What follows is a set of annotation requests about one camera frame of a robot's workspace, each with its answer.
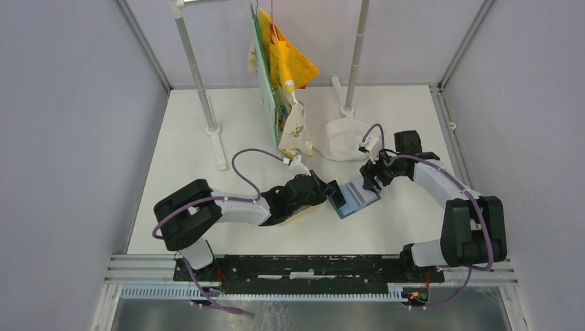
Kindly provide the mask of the blue leather card holder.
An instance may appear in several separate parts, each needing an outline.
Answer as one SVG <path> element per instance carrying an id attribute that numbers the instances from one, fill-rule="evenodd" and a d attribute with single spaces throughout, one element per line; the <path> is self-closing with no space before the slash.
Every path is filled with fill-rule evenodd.
<path id="1" fill-rule="evenodd" d="M 346 205 L 341 208 L 333 207 L 340 219 L 345 219 L 381 199 L 378 193 L 364 189 L 363 185 L 364 179 L 362 177 L 354 178 L 348 183 L 340 185 L 346 199 Z"/>

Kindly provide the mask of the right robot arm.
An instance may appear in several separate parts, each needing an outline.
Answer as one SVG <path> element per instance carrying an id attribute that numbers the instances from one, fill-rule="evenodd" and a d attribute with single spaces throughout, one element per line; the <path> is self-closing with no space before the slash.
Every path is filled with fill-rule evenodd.
<path id="1" fill-rule="evenodd" d="M 369 156 L 361 167 L 363 188 L 374 193 L 397 177 L 407 177 L 425 189 L 444 211 L 438 239 L 404 246 L 400 276 L 416 281 L 429 267 L 467 266 L 490 270 L 508 255 L 504 207 L 496 196 L 482 195 L 451 174 L 434 152 L 425 152 L 415 130 L 397 132 L 395 147 L 365 134 L 358 150 Z"/>

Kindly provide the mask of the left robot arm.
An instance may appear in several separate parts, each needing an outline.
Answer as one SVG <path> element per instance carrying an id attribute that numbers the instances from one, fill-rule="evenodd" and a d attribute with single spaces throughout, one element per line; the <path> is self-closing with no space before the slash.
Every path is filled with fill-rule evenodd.
<path id="1" fill-rule="evenodd" d="M 274 226 L 325 202 L 340 208 L 347 200 L 336 181 L 326 183 L 314 172 L 298 174 L 258 197 L 228 195 L 197 179 L 154 206 L 157 224 L 152 235 L 167 250 L 178 252 L 198 280 L 208 281 L 215 276 L 217 263 L 204 235 L 215 224 Z"/>

